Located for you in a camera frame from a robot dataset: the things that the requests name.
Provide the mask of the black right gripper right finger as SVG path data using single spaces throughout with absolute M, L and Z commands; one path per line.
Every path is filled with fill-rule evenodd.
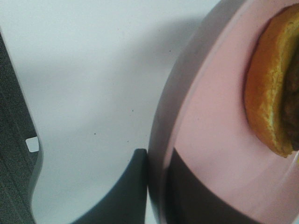
M 185 162 L 174 151 L 166 211 L 170 224 L 292 224 L 299 216 L 296 156 L 204 153 Z

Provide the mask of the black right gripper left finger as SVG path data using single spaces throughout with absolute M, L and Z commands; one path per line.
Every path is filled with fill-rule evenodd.
M 145 223 L 148 185 L 146 149 L 136 149 L 122 176 L 112 189 L 75 224 Z

